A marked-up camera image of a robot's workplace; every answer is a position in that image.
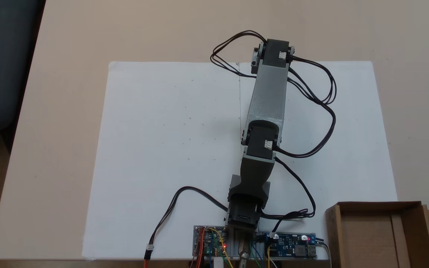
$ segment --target cardboard box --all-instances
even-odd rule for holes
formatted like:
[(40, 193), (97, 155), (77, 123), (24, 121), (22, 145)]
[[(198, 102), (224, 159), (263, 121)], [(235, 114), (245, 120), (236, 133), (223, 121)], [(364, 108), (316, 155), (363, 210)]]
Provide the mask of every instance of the cardboard box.
[(421, 202), (339, 202), (325, 212), (334, 268), (429, 268)]

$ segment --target white board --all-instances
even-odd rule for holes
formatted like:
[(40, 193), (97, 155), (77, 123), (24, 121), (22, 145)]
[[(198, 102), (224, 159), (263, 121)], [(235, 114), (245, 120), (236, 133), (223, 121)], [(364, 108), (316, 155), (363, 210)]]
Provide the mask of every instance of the white board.
[[(317, 215), (286, 221), (279, 231), (327, 238), (324, 211), (335, 202), (392, 201), (397, 196), (371, 63), (324, 64), (339, 86), (331, 106), (337, 114), (332, 138), (307, 159), (278, 154), (310, 189)], [(301, 63), (294, 67), (319, 96), (327, 93), (322, 71)], [(249, 63), (240, 69), (249, 73)], [(211, 63), (110, 64), (82, 256), (143, 258), (154, 227), (182, 186), (199, 187), (228, 205), (254, 82)], [(330, 120), (325, 110), (288, 85), (281, 148), (310, 150)], [(269, 180), (266, 213), (311, 209), (302, 187), (279, 164)], [(193, 225), (223, 225), (224, 217), (204, 197), (182, 193), (155, 238), (152, 259), (191, 259)], [(269, 231), (274, 224), (261, 219), (260, 230)]]

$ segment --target beige tabletop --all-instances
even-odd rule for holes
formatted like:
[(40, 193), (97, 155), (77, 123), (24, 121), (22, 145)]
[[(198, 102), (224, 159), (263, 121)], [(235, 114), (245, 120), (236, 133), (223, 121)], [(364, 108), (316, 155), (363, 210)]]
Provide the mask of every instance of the beige tabletop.
[[(308, 59), (372, 61), (398, 198), (429, 205), (429, 1), (47, 0), (1, 198), (0, 258), (82, 258), (109, 62), (209, 61), (245, 29)], [(226, 59), (250, 61), (257, 42), (240, 40)]]

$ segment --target orange wire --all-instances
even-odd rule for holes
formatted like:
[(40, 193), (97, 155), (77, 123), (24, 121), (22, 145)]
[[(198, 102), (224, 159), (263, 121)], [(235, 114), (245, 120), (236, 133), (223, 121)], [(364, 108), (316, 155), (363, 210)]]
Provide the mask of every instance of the orange wire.
[(201, 259), (200, 258), (203, 255), (203, 242), (204, 242), (204, 232), (206, 231), (206, 229), (203, 227), (203, 230), (200, 231), (201, 233), (201, 239), (200, 239), (200, 251), (199, 251), (199, 256), (198, 259), (196, 261), (196, 268), (199, 268), (201, 265)]

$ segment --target blue wire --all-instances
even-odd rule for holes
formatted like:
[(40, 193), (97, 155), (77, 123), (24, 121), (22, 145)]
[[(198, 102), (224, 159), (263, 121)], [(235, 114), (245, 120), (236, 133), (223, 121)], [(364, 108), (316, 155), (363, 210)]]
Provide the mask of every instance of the blue wire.
[(213, 268), (213, 266), (211, 266), (211, 251), (213, 250), (213, 239), (214, 237), (211, 237), (211, 244), (210, 244), (210, 259), (208, 260), (210, 262), (210, 268)]
[(264, 268), (264, 258), (261, 258), (261, 254), (259, 254), (259, 252), (257, 252), (257, 249), (254, 247), (255, 242), (253, 242), (251, 244), (252, 249), (254, 249), (254, 251), (256, 252), (257, 256), (259, 256), (259, 259), (261, 260), (261, 264), (263, 265)]

